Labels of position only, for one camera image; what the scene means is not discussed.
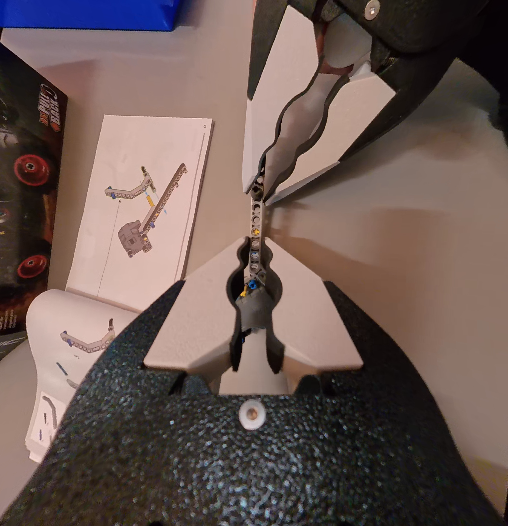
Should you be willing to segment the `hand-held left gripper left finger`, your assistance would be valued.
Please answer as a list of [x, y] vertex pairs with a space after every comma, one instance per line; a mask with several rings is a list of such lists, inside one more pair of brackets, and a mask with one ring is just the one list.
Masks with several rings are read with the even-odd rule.
[[241, 237], [186, 277], [146, 354], [147, 369], [200, 375], [211, 385], [238, 365], [243, 331], [236, 298], [248, 247]]

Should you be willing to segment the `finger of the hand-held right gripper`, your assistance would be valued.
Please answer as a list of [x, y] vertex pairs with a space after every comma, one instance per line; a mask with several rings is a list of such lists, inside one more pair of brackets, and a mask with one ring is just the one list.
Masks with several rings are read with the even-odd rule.
[[271, 205], [318, 178], [339, 164], [341, 157], [362, 135], [395, 91], [363, 62], [356, 72], [331, 87], [320, 106], [317, 124], [297, 144], [293, 155], [278, 175], [282, 181], [266, 199]]
[[273, 195], [287, 195], [325, 171], [313, 155], [304, 169], [297, 150], [318, 130], [323, 117], [325, 78], [316, 50], [313, 23], [288, 5], [257, 5], [252, 27], [243, 150], [243, 191], [259, 176], [265, 193], [291, 168]]

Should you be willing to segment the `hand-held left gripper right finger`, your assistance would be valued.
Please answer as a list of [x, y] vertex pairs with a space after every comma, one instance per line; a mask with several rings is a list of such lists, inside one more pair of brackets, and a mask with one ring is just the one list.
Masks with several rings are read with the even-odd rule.
[[266, 285], [256, 290], [256, 323], [266, 351], [256, 359], [256, 395], [284, 395], [307, 375], [359, 370], [363, 360], [323, 280], [269, 238]]

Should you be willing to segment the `grey toy brick assembly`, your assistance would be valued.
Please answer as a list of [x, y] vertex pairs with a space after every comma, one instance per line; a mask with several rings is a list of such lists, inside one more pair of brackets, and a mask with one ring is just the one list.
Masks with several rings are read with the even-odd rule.
[[244, 289], [236, 299], [240, 311], [242, 343], [251, 334], [272, 325], [274, 301], [267, 288], [268, 274], [264, 264], [262, 237], [264, 204], [262, 192], [251, 196], [248, 262], [244, 270]]

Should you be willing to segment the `white instruction booklet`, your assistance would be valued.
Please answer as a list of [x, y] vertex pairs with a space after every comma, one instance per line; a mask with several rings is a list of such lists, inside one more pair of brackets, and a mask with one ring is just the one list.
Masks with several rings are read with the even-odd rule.
[[115, 337], [183, 277], [212, 124], [104, 116], [67, 285], [39, 295], [27, 312], [37, 373], [30, 460], [42, 461]]

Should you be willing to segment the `blue plastic bin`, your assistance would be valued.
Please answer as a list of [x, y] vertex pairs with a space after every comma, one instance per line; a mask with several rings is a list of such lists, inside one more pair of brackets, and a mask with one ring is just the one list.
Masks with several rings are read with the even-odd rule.
[[0, 1], [0, 27], [169, 32], [183, 1]]

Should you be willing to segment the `dark toy truck box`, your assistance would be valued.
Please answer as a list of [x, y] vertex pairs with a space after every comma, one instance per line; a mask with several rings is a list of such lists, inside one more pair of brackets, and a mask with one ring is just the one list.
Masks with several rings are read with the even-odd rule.
[[0, 42], [0, 360], [47, 289], [67, 96]]

